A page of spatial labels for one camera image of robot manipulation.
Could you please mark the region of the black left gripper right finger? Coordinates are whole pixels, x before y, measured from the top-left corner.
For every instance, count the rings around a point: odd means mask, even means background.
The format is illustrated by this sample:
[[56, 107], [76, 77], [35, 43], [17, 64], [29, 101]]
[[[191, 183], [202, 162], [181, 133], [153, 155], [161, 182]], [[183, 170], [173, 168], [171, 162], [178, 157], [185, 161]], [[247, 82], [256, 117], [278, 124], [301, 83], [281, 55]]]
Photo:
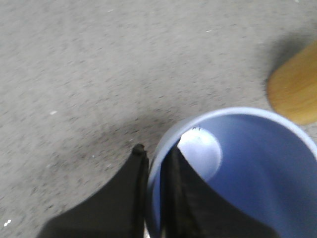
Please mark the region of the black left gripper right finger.
[[278, 233], [227, 202], [196, 173], [177, 145], [160, 171], [163, 238], [277, 238]]

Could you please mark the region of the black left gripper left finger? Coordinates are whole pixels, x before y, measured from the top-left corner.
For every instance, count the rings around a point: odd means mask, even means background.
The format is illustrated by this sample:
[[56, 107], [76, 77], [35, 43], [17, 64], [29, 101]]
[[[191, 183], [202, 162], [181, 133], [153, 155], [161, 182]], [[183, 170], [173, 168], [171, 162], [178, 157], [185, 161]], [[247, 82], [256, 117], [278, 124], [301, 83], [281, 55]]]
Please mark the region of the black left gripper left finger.
[[119, 171], [99, 191], [50, 219], [39, 238], [142, 238], [149, 159], [136, 144]]

